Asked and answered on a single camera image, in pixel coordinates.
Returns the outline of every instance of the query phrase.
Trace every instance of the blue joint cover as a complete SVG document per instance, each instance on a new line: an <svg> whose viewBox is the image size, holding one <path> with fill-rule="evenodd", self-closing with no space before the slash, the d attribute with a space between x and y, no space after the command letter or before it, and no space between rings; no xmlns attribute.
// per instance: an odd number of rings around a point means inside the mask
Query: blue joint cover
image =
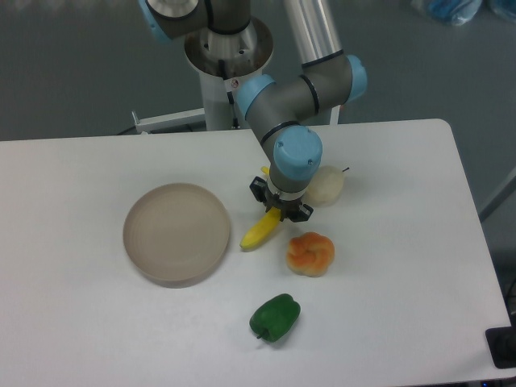
<svg viewBox="0 0 516 387"><path fill-rule="evenodd" d="M151 10L148 9L148 5L145 0L138 0L139 7L144 13L145 20L147 20L148 26L151 29L154 39L160 43L170 43L172 40L163 32L160 25L154 19L154 15Z"/></svg>
<svg viewBox="0 0 516 387"><path fill-rule="evenodd" d="M272 83L276 82L272 77L264 74L253 77L242 85L239 92L236 94L236 103L238 104L244 118L247 117L249 107L251 107L251 104L254 102L256 97L258 97L258 94Z"/></svg>
<svg viewBox="0 0 516 387"><path fill-rule="evenodd" d="M321 164L323 143L314 131L301 125L287 127L274 144L274 163L289 179L312 178Z"/></svg>
<svg viewBox="0 0 516 387"><path fill-rule="evenodd" d="M356 56L348 55L347 60L349 60L352 66L353 76L352 91L347 100L353 101L365 93L365 90L368 88L368 74L365 72L365 67L362 65L362 62L360 62L360 59Z"/></svg>

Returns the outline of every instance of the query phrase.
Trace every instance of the silver metal tube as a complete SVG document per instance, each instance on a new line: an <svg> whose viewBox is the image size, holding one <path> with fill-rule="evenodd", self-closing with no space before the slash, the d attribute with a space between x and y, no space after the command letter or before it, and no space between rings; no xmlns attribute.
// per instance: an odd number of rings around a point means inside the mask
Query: silver metal tube
<svg viewBox="0 0 516 387"><path fill-rule="evenodd" d="M158 14L172 19L189 15L198 3L199 0L148 0L148 5Z"/></svg>
<svg viewBox="0 0 516 387"><path fill-rule="evenodd" d="M285 0L285 9L303 64L342 49L327 0Z"/></svg>

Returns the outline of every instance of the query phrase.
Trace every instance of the yellow banana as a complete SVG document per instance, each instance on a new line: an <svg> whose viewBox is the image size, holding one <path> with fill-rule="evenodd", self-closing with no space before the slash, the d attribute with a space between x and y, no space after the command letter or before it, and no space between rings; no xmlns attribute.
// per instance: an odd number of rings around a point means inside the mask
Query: yellow banana
<svg viewBox="0 0 516 387"><path fill-rule="evenodd" d="M271 208L257 224L249 229L240 242L243 250L252 250L257 248L267 236L273 232L280 222L281 211L277 208Z"/></svg>

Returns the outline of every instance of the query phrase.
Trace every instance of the round plate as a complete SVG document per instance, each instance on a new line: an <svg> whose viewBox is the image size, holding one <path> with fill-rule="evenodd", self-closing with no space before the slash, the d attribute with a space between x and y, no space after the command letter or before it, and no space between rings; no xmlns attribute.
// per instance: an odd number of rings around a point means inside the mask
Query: round plate
<svg viewBox="0 0 516 387"><path fill-rule="evenodd" d="M208 190L170 184L146 193L123 226L127 254L158 281L187 281L210 271L226 250L230 220Z"/></svg>

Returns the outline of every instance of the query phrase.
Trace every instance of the gray floor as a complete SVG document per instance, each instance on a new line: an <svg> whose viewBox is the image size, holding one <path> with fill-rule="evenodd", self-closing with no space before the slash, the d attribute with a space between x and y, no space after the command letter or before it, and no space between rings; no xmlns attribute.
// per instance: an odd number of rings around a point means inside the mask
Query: gray floor
<svg viewBox="0 0 516 387"><path fill-rule="evenodd" d="M516 25L487 7L445 27L408 0L331 5L343 46L369 75L367 94L346 106L341 123L445 119L480 206L516 165ZM255 0L253 11L275 39L268 73L297 76L281 2ZM136 0L0 0L0 140L112 135L132 125L133 109L149 117L200 107L181 46L152 39ZM499 275L511 278L516 195L485 234Z"/></svg>

